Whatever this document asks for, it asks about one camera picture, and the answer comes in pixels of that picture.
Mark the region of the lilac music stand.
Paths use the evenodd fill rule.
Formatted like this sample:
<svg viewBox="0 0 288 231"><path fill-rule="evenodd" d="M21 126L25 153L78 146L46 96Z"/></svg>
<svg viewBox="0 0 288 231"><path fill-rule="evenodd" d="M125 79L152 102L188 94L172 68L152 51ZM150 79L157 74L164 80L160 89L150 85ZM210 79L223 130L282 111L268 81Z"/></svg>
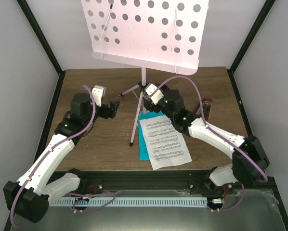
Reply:
<svg viewBox="0 0 288 231"><path fill-rule="evenodd" d="M81 5L93 58L139 67L137 89L144 89L147 69L197 72L208 1L84 0Z"/></svg>

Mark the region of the white sheet music page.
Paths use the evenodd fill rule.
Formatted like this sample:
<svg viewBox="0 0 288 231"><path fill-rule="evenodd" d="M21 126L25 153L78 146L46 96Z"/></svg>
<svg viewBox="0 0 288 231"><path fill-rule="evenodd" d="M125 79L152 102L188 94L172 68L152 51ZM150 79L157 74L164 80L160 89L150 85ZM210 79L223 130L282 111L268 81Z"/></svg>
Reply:
<svg viewBox="0 0 288 231"><path fill-rule="evenodd" d="M165 115L142 119L140 125L153 170L192 161L183 135Z"/></svg>

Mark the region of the red wooden metronome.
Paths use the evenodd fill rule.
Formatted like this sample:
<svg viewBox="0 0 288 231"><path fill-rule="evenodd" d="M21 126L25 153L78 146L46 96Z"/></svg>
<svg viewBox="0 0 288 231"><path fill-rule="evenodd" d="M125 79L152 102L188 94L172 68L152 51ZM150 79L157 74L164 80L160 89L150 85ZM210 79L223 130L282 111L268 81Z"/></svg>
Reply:
<svg viewBox="0 0 288 231"><path fill-rule="evenodd" d="M201 102L202 102L202 110L203 110L204 119L206 121L208 121L210 111L211 111L211 106L212 106L212 99L211 98L203 98ZM200 104L198 104L195 107L194 113L198 116L201 116Z"/></svg>

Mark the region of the blue sheet music page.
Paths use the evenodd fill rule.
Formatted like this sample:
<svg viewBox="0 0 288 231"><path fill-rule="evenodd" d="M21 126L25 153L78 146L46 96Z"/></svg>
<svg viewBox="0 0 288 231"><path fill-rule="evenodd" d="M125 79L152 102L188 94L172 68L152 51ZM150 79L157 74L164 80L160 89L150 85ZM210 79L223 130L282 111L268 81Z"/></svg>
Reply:
<svg viewBox="0 0 288 231"><path fill-rule="evenodd" d="M144 135L143 135L143 131L142 131L142 127L140 124L141 120L144 119L150 119L150 118L154 118L154 117L158 117L158 116L163 116L164 114L162 112L156 113L156 112L146 112L144 113L140 113L139 115L139 119L138 119L138 134L139 134L139 160L140 161L148 161L149 160L149 155L147 152L147 147L146 147L146 143L144 140Z"/></svg>

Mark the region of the clear plastic metronome cover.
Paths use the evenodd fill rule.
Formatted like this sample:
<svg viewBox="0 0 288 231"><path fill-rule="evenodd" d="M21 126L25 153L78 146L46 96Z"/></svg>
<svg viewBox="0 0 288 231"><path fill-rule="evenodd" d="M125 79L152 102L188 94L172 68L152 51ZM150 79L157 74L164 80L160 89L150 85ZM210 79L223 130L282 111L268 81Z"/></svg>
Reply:
<svg viewBox="0 0 288 231"><path fill-rule="evenodd" d="M211 105L212 105L212 102L210 102L210 101L204 101L202 103L203 115L204 115L204 119L206 121L209 120Z"/></svg>

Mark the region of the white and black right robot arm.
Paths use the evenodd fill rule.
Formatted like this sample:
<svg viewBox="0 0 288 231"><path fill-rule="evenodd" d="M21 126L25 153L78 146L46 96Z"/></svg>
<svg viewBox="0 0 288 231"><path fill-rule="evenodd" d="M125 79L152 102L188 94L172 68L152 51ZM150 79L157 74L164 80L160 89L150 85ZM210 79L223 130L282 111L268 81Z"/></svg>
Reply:
<svg viewBox="0 0 288 231"><path fill-rule="evenodd" d="M178 90L159 90L150 84L144 90L143 100L148 111L162 112L177 132L206 142L232 160L231 164L212 169L209 178L204 181L206 192L214 194L228 183L252 185L267 182L264 171L269 166L269 160L257 137L235 135L208 123L186 109Z"/></svg>

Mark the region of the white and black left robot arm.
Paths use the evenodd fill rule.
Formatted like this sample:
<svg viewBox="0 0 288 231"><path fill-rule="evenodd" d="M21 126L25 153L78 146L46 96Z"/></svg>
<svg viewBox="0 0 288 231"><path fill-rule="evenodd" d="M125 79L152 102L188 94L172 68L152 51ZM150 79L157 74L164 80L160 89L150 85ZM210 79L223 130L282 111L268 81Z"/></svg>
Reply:
<svg viewBox="0 0 288 231"><path fill-rule="evenodd" d="M14 227L19 227L15 215L37 223L56 200L69 193L84 194L88 190L85 173L75 168L53 182L49 179L65 156L91 131L96 119L114 118L119 104L119 101L103 104L100 93L74 95L70 110L65 113L42 154L23 176L16 182L8 181L3 188Z"/></svg>

